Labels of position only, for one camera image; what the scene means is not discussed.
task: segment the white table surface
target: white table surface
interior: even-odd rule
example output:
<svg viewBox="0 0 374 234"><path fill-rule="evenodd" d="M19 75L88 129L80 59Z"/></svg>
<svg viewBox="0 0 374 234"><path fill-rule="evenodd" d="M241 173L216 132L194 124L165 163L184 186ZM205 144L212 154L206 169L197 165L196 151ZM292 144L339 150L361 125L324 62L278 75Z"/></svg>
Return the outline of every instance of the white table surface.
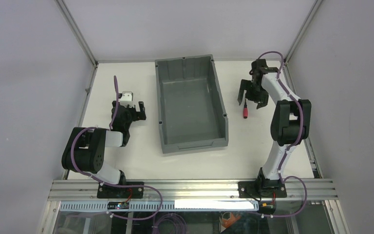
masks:
<svg viewBox="0 0 374 234"><path fill-rule="evenodd" d="M154 63L99 64L82 126L108 128L111 103L115 99L114 75L120 92L134 93L137 109L138 101L144 101L147 115L146 121L132 123L126 147L106 148L105 162L124 171L128 179L256 178L273 143L270 123L275 105L270 99L266 107L256 110L256 104L248 102L249 117L243 119L243 105L238 105L237 95L240 80L251 79L248 74L251 61L216 61L215 64L228 117L228 146L173 154L161 151ZM268 61L268 65L279 67L276 61ZM292 153L284 175L313 178L304 143ZM68 177L83 178L87 177L74 172Z"/></svg>

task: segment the black wire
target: black wire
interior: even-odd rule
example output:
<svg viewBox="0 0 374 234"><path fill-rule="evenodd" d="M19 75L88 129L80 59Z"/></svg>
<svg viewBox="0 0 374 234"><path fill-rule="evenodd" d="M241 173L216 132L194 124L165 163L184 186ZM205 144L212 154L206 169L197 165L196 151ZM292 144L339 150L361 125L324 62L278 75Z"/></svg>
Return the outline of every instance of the black wire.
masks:
<svg viewBox="0 0 374 234"><path fill-rule="evenodd" d="M251 197L252 199L256 200L256 201L262 201L262 197L259 198L259 200L257 200L257 198L253 197L252 195L250 195L246 190L244 191L247 195L249 195L249 197Z"/></svg>

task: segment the orange object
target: orange object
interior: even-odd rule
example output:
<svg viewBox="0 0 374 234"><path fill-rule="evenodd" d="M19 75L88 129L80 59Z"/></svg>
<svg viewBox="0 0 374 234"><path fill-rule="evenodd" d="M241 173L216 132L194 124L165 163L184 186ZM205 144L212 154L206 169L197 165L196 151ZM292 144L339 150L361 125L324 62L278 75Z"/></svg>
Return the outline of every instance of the orange object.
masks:
<svg viewBox="0 0 374 234"><path fill-rule="evenodd" d="M241 216L239 214L237 216L234 216L232 212L226 212L222 215L222 226L228 228L240 218Z"/></svg>

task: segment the glass panel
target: glass panel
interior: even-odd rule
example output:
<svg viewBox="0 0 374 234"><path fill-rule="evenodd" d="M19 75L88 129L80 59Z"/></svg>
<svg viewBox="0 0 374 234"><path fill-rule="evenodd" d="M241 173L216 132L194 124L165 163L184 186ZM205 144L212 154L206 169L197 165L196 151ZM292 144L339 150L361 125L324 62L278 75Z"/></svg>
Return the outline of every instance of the glass panel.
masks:
<svg viewBox="0 0 374 234"><path fill-rule="evenodd" d="M300 201L277 201L275 215L297 210ZM117 212L125 217L143 218L152 212ZM331 234L321 202L307 204L294 217L261 218L253 212L159 212L154 218L127 221L110 218L105 212L60 212L55 234Z"/></svg>

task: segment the metal base plate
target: metal base plate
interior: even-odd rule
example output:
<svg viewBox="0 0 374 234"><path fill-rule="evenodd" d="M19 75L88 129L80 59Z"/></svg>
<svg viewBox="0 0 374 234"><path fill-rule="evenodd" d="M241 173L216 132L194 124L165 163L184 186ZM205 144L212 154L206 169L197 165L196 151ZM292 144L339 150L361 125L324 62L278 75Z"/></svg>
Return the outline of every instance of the metal base plate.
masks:
<svg viewBox="0 0 374 234"><path fill-rule="evenodd" d="M127 181L127 185L144 185L141 181ZM134 199L142 199L144 195L144 188L131 188L132 196ZM127 199L131 195L128 188L115 188L107 185L98 185L97 198L121 198Z"/></svg>
<svg viewBox="0 0 374 234"><path fill-rule="evenodd" d="M257 191L254 181L239 181L239 197L240 198L273 198L273 192L276 198L287 197L286 187L282 189L266 189Z"/></svg>

